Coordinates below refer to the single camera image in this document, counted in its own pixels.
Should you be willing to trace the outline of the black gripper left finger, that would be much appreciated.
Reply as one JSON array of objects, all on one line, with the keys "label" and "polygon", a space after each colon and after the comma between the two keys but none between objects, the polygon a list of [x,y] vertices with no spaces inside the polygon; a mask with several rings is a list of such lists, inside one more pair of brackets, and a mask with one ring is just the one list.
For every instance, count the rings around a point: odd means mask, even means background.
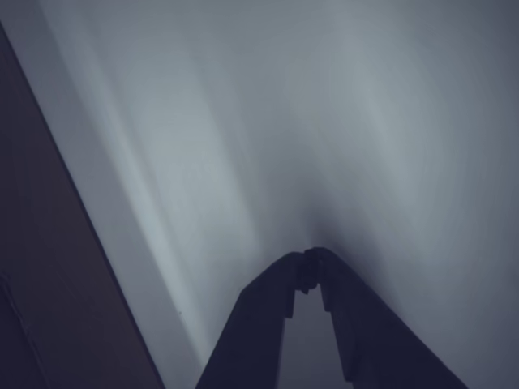
[{"label": "black gripper left finger", "polygon": [[293,316],[302,253],[271,264],[239,294],[196,386],[275,388],[285,319]]}]

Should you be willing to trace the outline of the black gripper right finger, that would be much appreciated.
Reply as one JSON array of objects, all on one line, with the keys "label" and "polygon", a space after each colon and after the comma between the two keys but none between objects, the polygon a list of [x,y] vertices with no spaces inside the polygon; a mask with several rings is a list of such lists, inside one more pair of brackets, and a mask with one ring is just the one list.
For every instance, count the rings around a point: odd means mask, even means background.
[{"label": "black gripper right finger", "polygon": [[341,368],[354,388],[465,388],[344,260],[311,249]]}]

